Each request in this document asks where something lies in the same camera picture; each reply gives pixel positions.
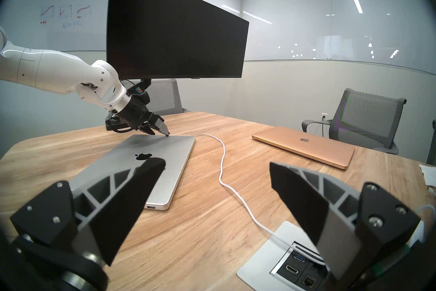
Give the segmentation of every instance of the drawing on whiteboard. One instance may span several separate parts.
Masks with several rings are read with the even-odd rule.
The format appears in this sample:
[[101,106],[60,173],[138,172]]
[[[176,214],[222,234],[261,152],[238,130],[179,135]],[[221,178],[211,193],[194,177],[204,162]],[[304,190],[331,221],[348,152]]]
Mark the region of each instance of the drawing on whiteboard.
[[68,17],[73,17],[72,5],[69,5],[69,6],[60,6],[59,7],[59,17],[61,19],[66,19]]
[[64,22],[62,24],[62,27],[63,28],[78,27],[78,26],[81,26],[81,25],[82,25],[81,21],[73,21],[73,22]]
[[41,15],[40,18],[41,19],[48,19],[48,18],[53,18],[54,16],[54,9],[55,7],[53,5],[47,7],[42,7],[41,9]]
[[86,16],[91,14],[91,5],[77,5],[77,18],[80,19],[82,16]]

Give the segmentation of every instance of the black monitor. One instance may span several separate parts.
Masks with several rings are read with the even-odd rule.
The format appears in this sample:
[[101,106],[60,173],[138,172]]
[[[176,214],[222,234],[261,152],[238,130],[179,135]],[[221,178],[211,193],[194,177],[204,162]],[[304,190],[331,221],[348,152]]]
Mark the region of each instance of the black monitor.
[[119,79],[241,77],[248,21],[202,0],[109,0]]

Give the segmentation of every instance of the office chair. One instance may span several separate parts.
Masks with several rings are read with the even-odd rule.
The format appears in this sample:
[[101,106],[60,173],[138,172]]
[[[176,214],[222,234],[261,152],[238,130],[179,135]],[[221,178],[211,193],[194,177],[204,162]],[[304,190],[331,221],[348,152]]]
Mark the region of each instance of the office chair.
[[332,120],[305,120],[304,132],[311,123],[330,126],[329,137],[333,140],[397,155],[394,143],[406,99],[357,92],[347,88]]
[[[139,82],[140,80],[123,80],[121,81],[121,84],[129,89],[133,84],[138,84]],[[147,104],[147,108],[153,113],[165,116],[188,111],[182,108],[179,88],[175,78],[151,80],[151,85],[146,89],[146,91],[150,96],[150,103]]]
[[430,145],[429,157],[427,158],[427,164],[436,165],[436,120],[433,120],[433,139]]

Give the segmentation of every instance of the wooden table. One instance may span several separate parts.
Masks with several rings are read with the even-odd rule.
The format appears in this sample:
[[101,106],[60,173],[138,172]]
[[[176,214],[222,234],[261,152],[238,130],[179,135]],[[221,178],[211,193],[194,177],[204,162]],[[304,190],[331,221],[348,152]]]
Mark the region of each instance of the wooden table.
[[[210,133],[226,146],[223,182],[231,185],[255,217],[275,231],[290,211],[271,189],[269,162],[277,161],[337,177],[357,190],[365,181],[387,189],[416,210],[435,203],[418,162],[356,147],[341,170],[253,140],[270,126],[208,113],[166,116],[173,135]],[[57,180],[71,179],[131,136],[103,126],[25,140],[0,161],[0,216],[8,238],[16,232],[13,212]],[[170,208],[144,210],[105,270],[109,290],[250,290],[236,275],[269,235],[257,227],[241,202],[218,182],[221,144],[197,137]]]

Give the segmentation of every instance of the laptop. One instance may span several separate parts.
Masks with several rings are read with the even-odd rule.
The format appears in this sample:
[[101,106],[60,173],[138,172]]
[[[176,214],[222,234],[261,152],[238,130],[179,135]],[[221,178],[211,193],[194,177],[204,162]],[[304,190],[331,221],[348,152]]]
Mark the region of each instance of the laptop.
[[354,145],[342,143],[283,126],[262,131],[252,136],[255,140],[292,151],[301,156],[346,169],[354,152]]
[[194,136],[132,135],[71,179],[70,188],[86,189],[98,177],[116,176],[140,167],[150,157],[165,160],[165,170],[151,191],[144,208],[166,210],[194,146]]

